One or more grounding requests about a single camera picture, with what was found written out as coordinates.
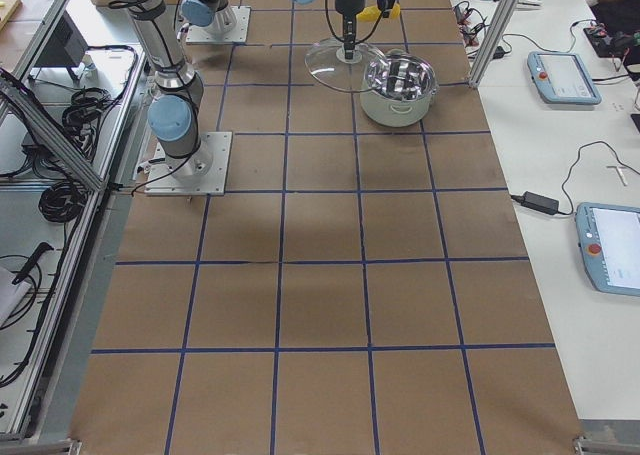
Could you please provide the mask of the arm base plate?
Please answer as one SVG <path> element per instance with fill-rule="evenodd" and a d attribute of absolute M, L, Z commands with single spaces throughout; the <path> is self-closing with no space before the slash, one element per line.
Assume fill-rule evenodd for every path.
<path fill-rule="evenodd" d="M 150 166 L 150 182 L 143 189 L 150 196 L 221 196 L 225 193 L 231 152 L 231 132 L 205 132 L 200 135 L 199 150 L 174 171 L 183 160 L 165 155 L 159 142 L 155 158 L 163 161 Z"/>
<path fill-rule="evenodd" d="M 185 15 L 190 27 L 186 43 L 192 45 L 243 44 L 248 34 L 251 8 L 228 5 L 215 13 Z"/>

